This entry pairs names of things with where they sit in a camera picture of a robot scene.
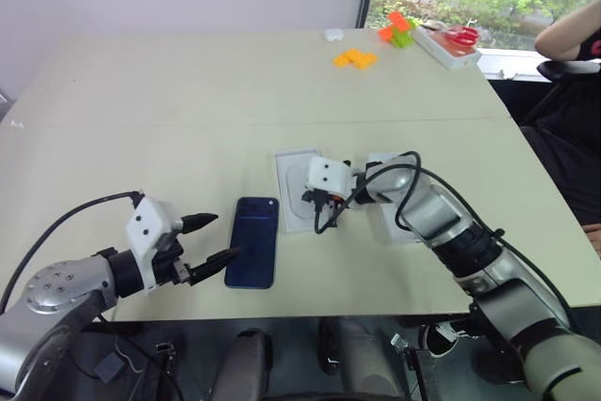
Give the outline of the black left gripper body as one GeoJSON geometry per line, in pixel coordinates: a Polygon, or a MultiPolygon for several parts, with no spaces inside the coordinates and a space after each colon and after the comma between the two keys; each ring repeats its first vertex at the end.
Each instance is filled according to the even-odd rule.
{"type": "Polygon", "coordinates": [[[169,231],[162,231],[156,238],[154,247],[157,250],[152,258],[152,270],[156,285],[180,282],[176,263],[184,253],[178,236],[186,234],[186,218],[181,218],[171,226],[169,231]]]}

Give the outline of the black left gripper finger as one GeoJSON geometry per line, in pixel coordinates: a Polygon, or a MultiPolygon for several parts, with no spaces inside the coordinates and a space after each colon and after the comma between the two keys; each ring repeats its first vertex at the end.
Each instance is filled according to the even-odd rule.
{"type": "Polygon", "coordinates": [[[203,264],[189,268],[189,285],[196,285],[223,270],[239,251],[239,247],[222,250],[209,256],[203,264]]]}
{"type": "Polygon", "coordinates": [[[219,216],[213,213],[195,213],[191,215],[186,215],[181,218],[181,234],[189,234],[200,230],[206,225],[212,223],[217,220],[219,216]]]}

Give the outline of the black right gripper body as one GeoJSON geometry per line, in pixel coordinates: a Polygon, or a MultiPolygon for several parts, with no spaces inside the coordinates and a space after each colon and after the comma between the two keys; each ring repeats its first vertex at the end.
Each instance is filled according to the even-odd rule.
{"type": "Polygon", "coordinates": [[[318,190],[318,189],[314,189],[314,191],[316,192],[316,203],[311,204],[311,205],[313,206],[313,210],[314,210],[315,214],[318,214],[321,212],[330,214],[329,213],[330,204],[331,204],[331,201],[333,201],[333,200],[341,200],[342,201],[342,206],[340,207],[340,209],[350,207],[350,204],[347,204],[346,200],[339,195],[328,193],[326,191],[318,190]]]}

